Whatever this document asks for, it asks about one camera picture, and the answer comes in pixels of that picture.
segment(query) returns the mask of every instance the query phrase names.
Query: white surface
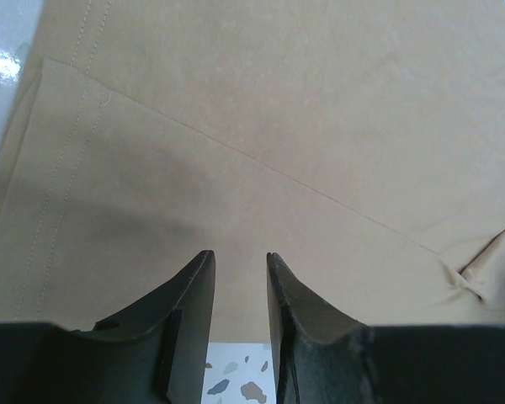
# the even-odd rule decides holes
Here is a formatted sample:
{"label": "white surface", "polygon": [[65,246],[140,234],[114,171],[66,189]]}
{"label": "white surface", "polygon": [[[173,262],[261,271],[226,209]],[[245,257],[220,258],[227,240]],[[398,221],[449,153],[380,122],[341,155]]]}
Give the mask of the white surface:
{"label": "white surface", "polygon": [[0,140],[43,0],[0,0]]}
{"label": "white surface", "polygon": [[[205,370],[202,404],[275,404],[274,373],[269,344],[210,343],[206,362],[211,368]],[[266,362],[267,368],[262,371]],[[227,388],[219,394],[209,395],[208,391],[223,380],[229,380]],[[242,395],[242,386],[250,382],[262,390],[266,401],[247,400]]]}

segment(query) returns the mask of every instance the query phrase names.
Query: tan fabric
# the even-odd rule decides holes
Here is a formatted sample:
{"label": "tan fabric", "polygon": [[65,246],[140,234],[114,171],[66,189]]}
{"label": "tan fabric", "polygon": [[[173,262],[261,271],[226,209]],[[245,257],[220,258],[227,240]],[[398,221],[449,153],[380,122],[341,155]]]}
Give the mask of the tan fabric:
{"label": "tan fabric", "polygon": [[270,250],[362,322],[505,321],[457,273],[505,230],[505,7],[474,5],[48,0],[0,320],[90,327],[214,248],[214,339],[268,338]]}
{"label": "tan fabric", "polygon": [[464,269],[462,276],[488,309],[505,311],[505,231]]}
{"label": "tan fabric", "polygon": [[202,248],[215,340],[268,340],[269,250],[363,322],[504,318],[430,251],[47,61],[0,219],[0,320],[90,328]]}
{"label": "tan fabric", "polygon": [[27,80],[42,56],[452,268],[505,229],[501,1],[50,0]]}
{"label": "tan fabric", "polygon": [[32,113],[35,96],[37,94],[40,78],[37,77],[28,92],[22,98],[15,114],[11,119],[8,130],[4,134],[0,151],[0,211],[8,192],[9,182],[13,175],[13,168],[23,143],[24,132],[28,127],[28,120]]}

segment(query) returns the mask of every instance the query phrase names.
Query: fabric fold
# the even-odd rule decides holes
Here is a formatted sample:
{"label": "fabric fold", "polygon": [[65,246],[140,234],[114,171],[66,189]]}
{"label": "fabric fold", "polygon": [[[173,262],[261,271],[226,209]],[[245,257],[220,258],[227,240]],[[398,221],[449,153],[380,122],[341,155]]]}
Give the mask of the fabric fold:
{"label": "fabric fold", "polygon": [[456,270],[505,228],[501,0],[49,0],[23,85],[44,57]]}
{"label": "fabric fold", "polygon": [[505,311],[505,231],[462,271],[467,288],[489,310]]}
{"label": "fabric fold", "polygon": [[502,322],[439,257],[45,60],[0,215],[0,321],[89,329],[213,249],[211,338],[267,341],[265,253],[365,323]]}
{"label": "fabric fold", "polygon": [[17,156],[23,144],[24,133],[28,127],[40,79],[40,75],[37,75],[26,94],[21,98],[19,106],[16,108],[9,123],[8,130],[6,130],[3,136],[3,142],[0,147],[0,211],[8,192]]}

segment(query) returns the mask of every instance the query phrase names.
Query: stitching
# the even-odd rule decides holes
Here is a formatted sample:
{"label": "stitching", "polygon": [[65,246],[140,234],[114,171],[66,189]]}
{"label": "stitching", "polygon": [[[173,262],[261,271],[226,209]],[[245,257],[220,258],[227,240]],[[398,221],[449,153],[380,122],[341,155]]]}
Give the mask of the stitching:
{"label": "stitching", "polygon": [[[92,0],[88,0],[88,7],[87,7],[87,12],[85,13],[85,17],[88,16],[91,3],[92,3]],[[101,38],[101,34],[103,33],[103,29],[104,29],[104,25],[105,25],[107,16],[109,15],[110,4],[111,4],[111,0],[107,0],[107,7],[104,11],[103,21],[101,22],[101,27],[99,29],[98,38],[96,39],[95,44],[93,45],[92,54],[90,56],[90,62],[88,63],[88,69],[86,70],[86,75],[88,75],[90,68],[92,67],[93,57],[95,56],[95,52],[98,49],[99,39]],[[79,35],[79,38],[80,38],[80,36],[82,36],[82,32],[83,32],[83,26],[81,25],[81,34]],[[54,182],[56,180],[56,175],[58,174],[58,171],[60,169],[61,160],[63,159],[63,157],[66,153],[66,149],[69,146],[69,141],[71,140],[73,134],[77,131],[78,123],[79,123],[82,113],[84,111],[84,102],[86,101],[86,99],[88,99],[88,84],[87,84],[86,88],[84,89],[84,93],[82,94],[81,105],[79,107],[79,111],[77,114],[77,118],[75,119],[75,123],[73,124],[73,127],[72,127],[71,131],[69,132],[69,135],[66,138],[64,146],[62,147],[62,149],[60,151],[60,156],[58,157],[58,161],[56,162],[56,165],[54,167],[52,177],[50,178],[50,186],[47,191],[46,198],[45,198],[43,213],[41,214],[40,221],[37,226],[37,230],[35,231],[35,234],[34,234],[34,239],[32,240],[32,247],[30,248],[30,252],[29,252],[29,256],[28,256],[27,267],[26,267],[26,270],[24,271],[24,277],[23,277],[23,283],[22,283],[21,291],[20,291],[19,303],[17,305],[15,317],[13,318],[15,321],[17,321],[19,319],[20,311],[23,306],[24,292],[26,291],[26,284],[28,283],[29,273],[31,272],[31,269],[32,269],[32,261],[34,259],[35,247],[37,245],[37,240],[40,235],[41,227],[43,226],[43,220],[45,219],[45,215],[46,215],[47,210],[49,209],[49,205],[51,203],[52,190],[54,188]]]}
{"label": "stitching", "polygon": [[77,44],[75,45],[75,50],[73,51],[73,57],[71,58],[71,63],[69,66],[73,66],[73,62],[75,61],[75,57],[77,57],[78,46],[81,43],[82,33],[84,32],[84,26],[86,25],[86,18],[90,13],[90,8],[92,7],[92,0],[88,0],[88,5],[86,6],[86,13],[84,13],[84,17],[82,18],[81,24],[81,32],[78,33]]}
{"label": "stitching", "polygon": [[75,119],[75,123],[73,124],[73,127],[69,131],[69,134],[67,135],[66,141],[64,142],[64,146],[60,150],[60,156],[58,157],[58,160],[56,161],[56,165],[54,166],[54,171],[52,173],[52,177],[50,178],[50,186],[49,189],[47,190],[47,195],[45,197],[45,204],[43,206],[43,212],[41,213],[40,221],[38,223],[37,229],[34,234],[34,239],[32,240],[32,247],[30,248],[30,252],[28,255],[28,263],[26,270],[24,271],[24,277],[23,277],[23,284],[21,286],[20,290],[20,297],[19,297],[19,303],[17,304],[17,311],[15,312],[15,317],[14,320],[17,321],[19,319],[20,315],[20,310],[23,305],[23,299],[24,299],[24,292],[26,289],[26,284],[28,283],[28,276],[29,273],[31,272],[32,269],[32,260],[34,258],[34,253],[35,253],[35,246],[37,245],[37,241],[40,235],[41,227],[43,226],[43,220],[45,219],[47,210],[49,209],[49,205],[51,204],[51,196],[52,196],[52,190],[54,188],[54,182],[56,180],[56,175],[58,174],[58,171],[60,170],[60,165],[61,161],[66,154],[66,149],[69,146],[69,141],[71,140],[73,134],[77,131],[78,127],[78,122],[81,119],[82,113],[84,112],[84,101],[86,100],[86,95],[87,95],[87,90],[84,90],[84,94],[82,95],[82,101],[78,110],[77,118]]}
{"label": "stitching", "polygon": [[77,175],[77,170],[80,167],[82,158],[84,157],[84,153],[88,149],[88,145],[90,141],[92,140],[93,135],[95,134],[95,131],[99,127],[99,122],[101,121],[101,114],[103,112],[103,106],[107,105],[109,103],[109,100],[104,103],[103,100],[99,102],[98,106],[98,114],[97,118],[95,120],[95,123],[93,124],[92,130],[90,131],[89,135],[87,136],[86,140],[84,141],[84,144],[82,145],[82,150],[80,154],[78,155],[77,161],[75,162],[75,166],[73,168],[73,171],[71,173],[71,177],[69,178],[69,183],[67,184],[67,189],[66,193],[64,195],[64,200],[61,203],[61,212],[60,212],[60,217],[58,218],[58,222],[56,223],[56,226],[54,228],[54,236],[52,239],[52,245],[50,246],[50,253],[49,253],[49,259],[47,261],[47,266],[46,266],[46,271],[45,271],[45,282],[43,283],[43,290],[41,291],[41,297],[40,301],[37,306],[37,311],[35,313],[35,319],[39,320],[40,319],[40,314],[41,310],[43,309],[43,303],[45,301],[45,292],[47,290],[47,286],[49,284],[49,277],[51,276],[51,268],[52,264],[54,261],[54,256],[55,256],[55,250],[56,250],[56,240],[58,238],[58,230],[60,229],[61,221],[66,213],[66,208],[67,208],[67,200],[69,199],[69,195],[72,190],[72,185],[73,182],[75,181],[75,176]]}
{"label": "stitching", "polygon": [[101,21],[101,26],[99,27],[98,38],[95,40],[95,43],[93,44],[92,54],[90,55],[90,61],[88,62],[88,67],[86,69],[86,76],[89,75],[90,69],[92,68],[93,57],[95,56],[95,52],[98,49],[99,40],[101,39],[101,34],[103,33],[104,25],[107,22],[107,16],[109,15],[110,4],[111,0],[107,0],[107,7],[104,10],[103,20]]}

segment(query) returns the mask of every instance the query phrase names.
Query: black plastic part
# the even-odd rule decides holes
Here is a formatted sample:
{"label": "black plastic part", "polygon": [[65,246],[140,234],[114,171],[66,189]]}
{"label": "black plastic part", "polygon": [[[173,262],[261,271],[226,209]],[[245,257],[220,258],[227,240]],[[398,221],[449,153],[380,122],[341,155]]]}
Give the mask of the black plastic part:
{"label": "black plastic part", "polygon": [[278,404],[505,403],[505,325],[367,327],[268,255]]}
{"label": "black plastic part", "polygon": [[0,402],[200,403],[214,291],[204,251],[90,332],[0,324]]}

